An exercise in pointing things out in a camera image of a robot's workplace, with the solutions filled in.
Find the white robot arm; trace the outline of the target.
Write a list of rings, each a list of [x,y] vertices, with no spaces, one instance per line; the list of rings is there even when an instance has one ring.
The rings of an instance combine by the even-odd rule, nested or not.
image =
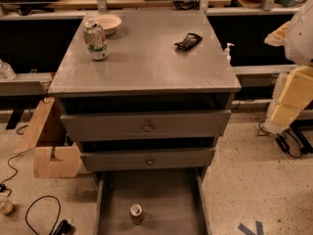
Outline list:
[[[283,46],[286,58],[296,64],[289,74],[279,75],[266,115],[266,130],[279,134],[313,101],[313,0],[307,0],[289,22],[268,34],[264,42]]]

